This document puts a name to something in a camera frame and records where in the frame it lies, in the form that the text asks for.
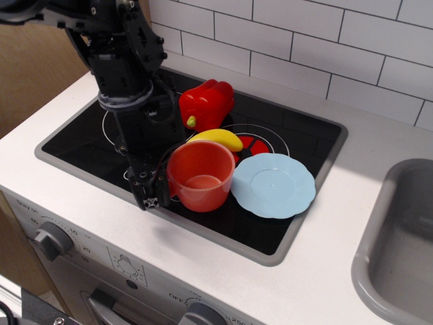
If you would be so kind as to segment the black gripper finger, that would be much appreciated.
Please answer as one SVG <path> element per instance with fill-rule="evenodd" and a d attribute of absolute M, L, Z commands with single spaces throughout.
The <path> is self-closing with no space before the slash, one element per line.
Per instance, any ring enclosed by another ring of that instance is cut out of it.
<path fill-rule="evenodd" d="M 166 169 L 161 169 L 157 172 L 154 181 L 154 189 L 159 206 L 167 207 L 170 204 L 170 188 Z"/>
<path fill-rule="evenodd" d="M 156 209 L 159 207 L 159 202 L 156 197 L 148 196 L 145 193 L 144 187 L 136 180 L 130 180 L 131 191 L 134 195 L 136 203 L 141 210 Z"/>

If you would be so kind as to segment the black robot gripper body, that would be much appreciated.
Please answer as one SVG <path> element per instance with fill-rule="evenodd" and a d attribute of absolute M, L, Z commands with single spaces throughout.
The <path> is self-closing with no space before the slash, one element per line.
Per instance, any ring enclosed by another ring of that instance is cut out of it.
<path fill-rule="evenodd" d="M 132 168 L 133 182 L 150 185 L 166 152 L 185 140 L 174 78 L 167 74 L 154 76 L 142 93 L 112 100 L 111 110 Z"/>

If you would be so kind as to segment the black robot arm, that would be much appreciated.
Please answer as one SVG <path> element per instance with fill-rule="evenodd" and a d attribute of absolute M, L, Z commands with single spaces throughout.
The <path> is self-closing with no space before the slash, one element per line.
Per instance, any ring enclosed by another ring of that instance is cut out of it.
<path fill-rule="evenodd" d="M 138 1 L 2 1 L 1 23 L 63 29 L 95 77 L 100 106 L 114 115 L 116 151 L 143 210 L 167 207 L 168 155 L 185 141 L 179 96 L 161 77 L 164 39 L 147 23 Z"/>

